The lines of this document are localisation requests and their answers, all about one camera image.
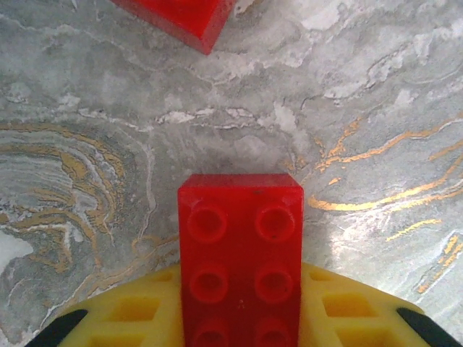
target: marble surface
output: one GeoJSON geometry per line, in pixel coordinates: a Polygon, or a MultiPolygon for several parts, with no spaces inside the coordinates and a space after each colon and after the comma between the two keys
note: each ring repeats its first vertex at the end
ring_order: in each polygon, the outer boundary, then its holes
{"type": "Polygon", "coordinates": [[[109,0],[0,1],[0,346],[179,259],[191,173],[291,173],[304,260],[463,342],[463,3],[241,0],[210,56],[109,0]]]}

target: marble pattern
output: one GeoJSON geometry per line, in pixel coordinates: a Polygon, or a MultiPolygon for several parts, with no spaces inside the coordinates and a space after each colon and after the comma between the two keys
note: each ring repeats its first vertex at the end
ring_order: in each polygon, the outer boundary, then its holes
{"type": "Polygon", "coordinates": [[[210,56],[109,0],[0,1],[0,346],[179,259],[191,173],[291,173],[304,260],[463,342],[463,3],[240,0],[210,56]]]}

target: lego stud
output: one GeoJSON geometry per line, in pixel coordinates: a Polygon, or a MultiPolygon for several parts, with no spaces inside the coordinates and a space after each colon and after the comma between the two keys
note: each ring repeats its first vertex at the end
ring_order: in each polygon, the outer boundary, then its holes
{"type": "Polygon", "coordinates": [[[228,347],[229,339],[225,324],[212,319],[204,322],[193,336],[193,347],[228,347]]]}
{"type": "Polygon", "coordinates": [[[219,264],[203,265],[193,273],[190,292],[204,304],[216,304],[225,298],[229,280],[225,267],[219,264]]]}
{"type": "Polygon", "coordinates": [[[198,242],[212,244],[220,240],[226,230],[225,213],[214,206],[194,208],[187,221],[190,235],[198,242]]]}
{"type": "Polygon", "coordinates": [[[272,205],[259,211],[255,227],[266,241],[283,242],[294,231],[294,218],[286,207],[272,205]]]}
{"type": "Polygon", "coordinates": [[[293,280],[283,265],[266,265],[255,275],[255,293],[268,304],[286,301],[293,289],[293,280]]]}
{"type": "Polygon", "coordinates": [[[256,328],[256,347],[289,347],[289,332],[285,324],[274,317],[261,320],[256,328]]]}

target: toy brick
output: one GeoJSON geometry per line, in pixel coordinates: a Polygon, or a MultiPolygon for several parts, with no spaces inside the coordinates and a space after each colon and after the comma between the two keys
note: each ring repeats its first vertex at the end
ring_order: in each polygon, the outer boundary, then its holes
{"type": "Polygon", "coordinates": [[[304,192],[289,175],[193,175],[179,189],[186,347],[296,346],[304,192]]]}
{"type": "Polygon", "coordinates": [[[112,0],[198,51],[209,54],[236,0],[112,0]]]}

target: lego brick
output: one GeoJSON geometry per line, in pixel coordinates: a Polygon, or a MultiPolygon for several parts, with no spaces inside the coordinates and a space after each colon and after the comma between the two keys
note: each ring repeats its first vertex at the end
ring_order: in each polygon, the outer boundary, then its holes
{"type": "Polygon", "coordinates": [[[209,54],[236,0],[112,0],[178,38],[209,54]]]}
{"type": "Polygon", "coordinates": [[[179,189],[186,347],[296,346],[304,192],[282,175],[194,175],[179,189]]]}

